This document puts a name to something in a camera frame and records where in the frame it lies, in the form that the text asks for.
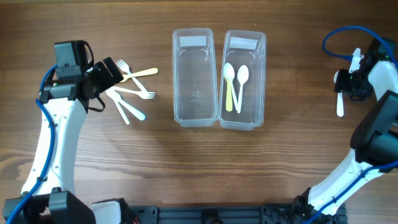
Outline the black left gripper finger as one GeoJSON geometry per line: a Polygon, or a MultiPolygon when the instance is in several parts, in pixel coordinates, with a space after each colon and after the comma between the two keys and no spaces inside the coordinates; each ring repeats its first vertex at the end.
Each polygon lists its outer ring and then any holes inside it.
{"type": "Polygon", "coordinates": [[[90,76],[97,84],[99,92],[104,92],[110,87],[111,74],[103,62],[97,62],[93,65],[90,76]]]}
{"type": "Polygon", "coordinates": [[[112,79],[114,84],[117,84],[123,80],[123,75],[119,71],[118,66],[115,64],[114,60],[111,57],[107,57],[103,60],[110,74],[112,75],[112,79]]]}

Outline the yellow plastic fork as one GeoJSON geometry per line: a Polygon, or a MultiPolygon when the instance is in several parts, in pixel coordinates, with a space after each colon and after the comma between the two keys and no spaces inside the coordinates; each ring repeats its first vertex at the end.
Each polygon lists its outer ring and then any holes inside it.
{"type": "Polygon", "coordinates": [[[147,70],[142,70],[140,72],[126,74],[126,75],[123,75],[123,80],[121,81],[121,83],[126,82],[128,79],[133,78],[133,77],[143,77],[143,76],[148,76],[148,75],[155,75],[158,72],[159,72],[158,68],[150,68],[147,70]]]}

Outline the white fork long handle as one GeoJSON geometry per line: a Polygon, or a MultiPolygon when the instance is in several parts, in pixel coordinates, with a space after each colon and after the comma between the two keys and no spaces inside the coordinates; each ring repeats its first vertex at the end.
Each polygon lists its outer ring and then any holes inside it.
{"type": "MultiPolygon", "coordinates": [[[[122,59],[118,60],[116,62],[116,65],[120,68],[120,70],[124,73],[127,73],[128,75],[131,75],[131,69],[129,65],[123,61],[122,59]]],[[[135,77],[131,77],[131,79],[134,81],[134,83],[140,88],[141,91],[143,91],[147,96],[149,96],[149,92],[146,90],[146,88],[142,85],[140,81],[137,80],[135,77]]]]}

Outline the white plastic fork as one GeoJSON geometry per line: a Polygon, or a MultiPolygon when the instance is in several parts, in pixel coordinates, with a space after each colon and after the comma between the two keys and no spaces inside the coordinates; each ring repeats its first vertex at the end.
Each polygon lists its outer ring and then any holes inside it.
{"type": "Polygon", "coordinates": [[[121,96],[116,93],[112,88],[108,88],[106,91],[106,94],[114,101],[122,119],[124,120],[124,122],[129,125],[130,122],[125,114],[125,112],[123,111],[121,105],[120,105],[120,101],[122,101],[123,99],[121,98],[121,96]]]}

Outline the white plastic spoon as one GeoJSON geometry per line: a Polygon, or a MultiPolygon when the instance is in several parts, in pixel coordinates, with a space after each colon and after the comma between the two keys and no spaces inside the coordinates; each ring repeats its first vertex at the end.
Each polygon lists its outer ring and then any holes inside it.
{"type": "Polygon", "coordinates": [[[337,92],[337,99],[336,99],[336,114],[339,117],[343,117],[345,114],[344,105],[343,105],[343,94],[342,92],[337,92]]]}
{"type": "Polygon", "coordinates": [[[233,85],[233,80],[235,78],[235,72],[234,72],[233,66],[230,63],[225,63],[225,65],[223,67],[223,76],[225,76],[225,75],[228,76],[228,80],[231,83],[233,105],[234,105],[235,109],[238,110],[238,99],[236,97],[236,92],[235,92],[234,85],[233,85]]]}
{"type": "Polygon", "coordinates": [[[243,101],[243,86],[248,81],[249,70],[246,65],[242,65],[238,70],[238,82],[239,82],[239,95],[238,95],[238,113],[241,112],[242,101],[243,101]]]}

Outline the cream plastic fork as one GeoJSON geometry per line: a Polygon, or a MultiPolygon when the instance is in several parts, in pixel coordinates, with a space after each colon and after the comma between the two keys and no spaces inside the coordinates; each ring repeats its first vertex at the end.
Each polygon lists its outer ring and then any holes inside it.
{"type": "Polygon", "coordinates": [[[112,89],[114,89],[115,91],[120,91],[120,92],[124,92],[124,93],[132,93],[135,94],[137,96],[139,96],[142,99],[148,100],[148,99],[153,99],[155,97],[155,92],[145,92],[145,91],[134,91],[134,90],[130,90],[127,88],[121,88],[118,86],[113,86],[112,89]]]}

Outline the light blue plastic fork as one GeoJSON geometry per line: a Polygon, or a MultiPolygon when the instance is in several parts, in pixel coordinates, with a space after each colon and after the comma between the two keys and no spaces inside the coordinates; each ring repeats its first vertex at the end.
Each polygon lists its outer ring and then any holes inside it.
{"type": "Polygon", "coordinates": [[[126,103],[121,96],[116,93],[115,94],[116,97],[116,101],[120,104],[122,104],[128,111],[130,111],[137,119],[143,121],[145,120],[146,116],[144,113],[142,113],[141,111],[135,109],[135,107],[131,106],[130,104],[126,103]]]}

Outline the yellow plastic spoon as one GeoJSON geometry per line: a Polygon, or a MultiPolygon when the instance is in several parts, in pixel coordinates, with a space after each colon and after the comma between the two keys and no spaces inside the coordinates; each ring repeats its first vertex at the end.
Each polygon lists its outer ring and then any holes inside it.
{"type": "Polygon", "coordinates": [[[226,80],[226,111],[230,112],[233,110],[233,97],[232,97],[232,91],[231,91],[231,83],[228,80],[228,76],[225,75],[224,79],[226,80]]]}

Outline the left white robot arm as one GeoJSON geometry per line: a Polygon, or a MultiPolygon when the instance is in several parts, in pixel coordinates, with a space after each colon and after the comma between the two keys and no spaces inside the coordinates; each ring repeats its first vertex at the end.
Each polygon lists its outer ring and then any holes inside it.
{"type": "Polygon", "coordinates": [[[111,57],[84,74],[54,80],[53,66],[40,84],[36,104],[42,125],[34,164],[21,196],[7,199],[7,223],[133,223],[134,212],[123,198],[85,205],[75,195],[74,167],[81,127],[90,99],[109,90],[123,77],[111,57]]]}

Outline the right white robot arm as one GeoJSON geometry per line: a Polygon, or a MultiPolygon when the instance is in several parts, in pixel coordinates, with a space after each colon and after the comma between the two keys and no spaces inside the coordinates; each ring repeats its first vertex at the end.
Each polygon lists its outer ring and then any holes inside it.
{"type": "Polygon", "coordinates": [[[292,222],[333,223],[340,206],[355,191],[397,168],[397,133],[391,130],[397,124],[397,67],[392,50],[374,41],[364,55],[360,49],[354,51],[349,69],[336,72],[338,114],[343,95],[351,100],[375,95],[377,104],[355,129],[343,162],[291,206],[292,222]]]}

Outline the left clear plastic container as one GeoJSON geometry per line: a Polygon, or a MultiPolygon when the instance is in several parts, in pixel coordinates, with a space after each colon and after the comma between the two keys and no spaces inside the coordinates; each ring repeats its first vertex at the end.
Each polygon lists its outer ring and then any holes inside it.
{"type": "Polygon", "coordinates": [[[213,31],[177,29],[172,38],[174,119],[184,128],[212,126],[218,116],[213,31]]]}

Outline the clear plastic container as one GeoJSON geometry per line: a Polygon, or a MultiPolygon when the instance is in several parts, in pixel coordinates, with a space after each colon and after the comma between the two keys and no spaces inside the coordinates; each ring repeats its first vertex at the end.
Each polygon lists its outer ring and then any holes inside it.
{"type": "Polygon", "coordinates": [[[226,32],[221,69],[220,125],[251,131],[264,121],[267,37],[262,32],[226,32]]]}
{"type": "Polygon", "coordinates": [[[172,38],[174,119],[184,128],[212,126],[218,116],[213,31],[177,29],[172,38]]]}

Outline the right clear plastic container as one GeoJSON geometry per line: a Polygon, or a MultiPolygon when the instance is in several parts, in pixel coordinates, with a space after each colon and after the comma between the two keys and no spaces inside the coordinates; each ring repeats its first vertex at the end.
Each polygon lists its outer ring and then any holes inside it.
{"type": "Polygon", "coordinates": [[[220,125],[251,131],[264,121],[267,37],[262,32],[226,32],[221,69],[220,125]]]}

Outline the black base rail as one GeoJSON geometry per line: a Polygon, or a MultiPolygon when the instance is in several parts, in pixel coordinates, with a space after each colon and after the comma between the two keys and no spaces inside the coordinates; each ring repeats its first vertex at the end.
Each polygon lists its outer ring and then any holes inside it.
{"type": "Polygon", "coordinates": [[[156,207],[131,206],[139,223],[153,224],[288,224],[347,223],[346,208],[342,205],[334,215],[317,215],[309,206],[297,207],[289,203],[242,207],[156,207]]]}

